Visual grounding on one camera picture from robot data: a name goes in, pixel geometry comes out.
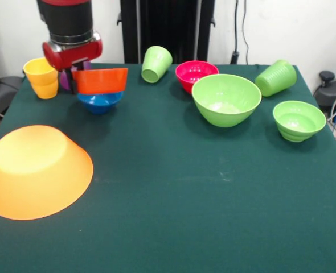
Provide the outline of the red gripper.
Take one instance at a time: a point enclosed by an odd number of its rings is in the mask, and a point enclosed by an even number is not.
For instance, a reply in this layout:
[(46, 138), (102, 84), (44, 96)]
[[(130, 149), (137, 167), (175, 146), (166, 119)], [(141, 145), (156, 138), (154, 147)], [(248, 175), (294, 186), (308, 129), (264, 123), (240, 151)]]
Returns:
[(84, 70), (84, 61), (91, 61), (98, 58), (102, 54), (103, 44), (100, 39), (62, 49), (62, 46), (53, 42), (44, 42), (42, 49), (44, 57), (50, 66), (57, 71), (66, 70), (66, 79), (69, 89), (72, 94), (76, 94), (76, 85), (73, 79), (72, 69), (77, 71)]

